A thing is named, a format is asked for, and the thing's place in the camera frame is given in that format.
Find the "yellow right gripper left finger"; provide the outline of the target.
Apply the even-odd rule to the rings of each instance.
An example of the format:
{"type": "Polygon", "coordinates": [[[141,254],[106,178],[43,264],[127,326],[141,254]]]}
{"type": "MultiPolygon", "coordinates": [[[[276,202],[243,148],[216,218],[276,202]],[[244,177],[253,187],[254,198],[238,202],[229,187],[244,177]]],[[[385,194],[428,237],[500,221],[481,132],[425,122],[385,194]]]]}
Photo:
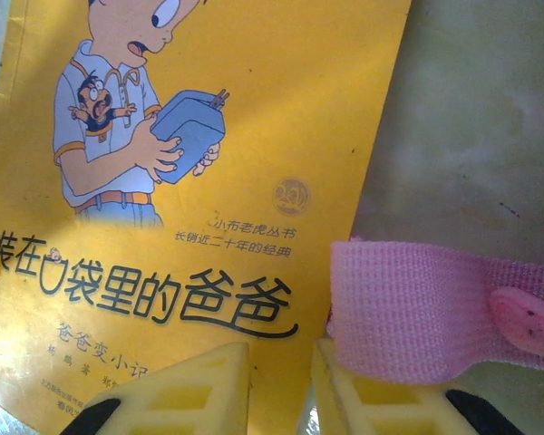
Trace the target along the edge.
{"type": "Polygon", "coordinates": [[[246,434],[247,343],[229,343],[105,391],[64,434],[246,434]]]}

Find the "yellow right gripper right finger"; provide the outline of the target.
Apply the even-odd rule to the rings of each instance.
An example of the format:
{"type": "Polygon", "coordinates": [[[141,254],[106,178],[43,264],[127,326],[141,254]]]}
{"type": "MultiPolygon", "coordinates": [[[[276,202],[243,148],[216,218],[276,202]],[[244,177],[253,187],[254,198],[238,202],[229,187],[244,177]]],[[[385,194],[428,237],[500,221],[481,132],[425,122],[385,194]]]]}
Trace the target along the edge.
{"type": "Polygon", "coordinates": [[[490,402],[453,385],[405,385],[354,374],[316,341],[311,379],[322,434],[520,434],[490,402]]]}

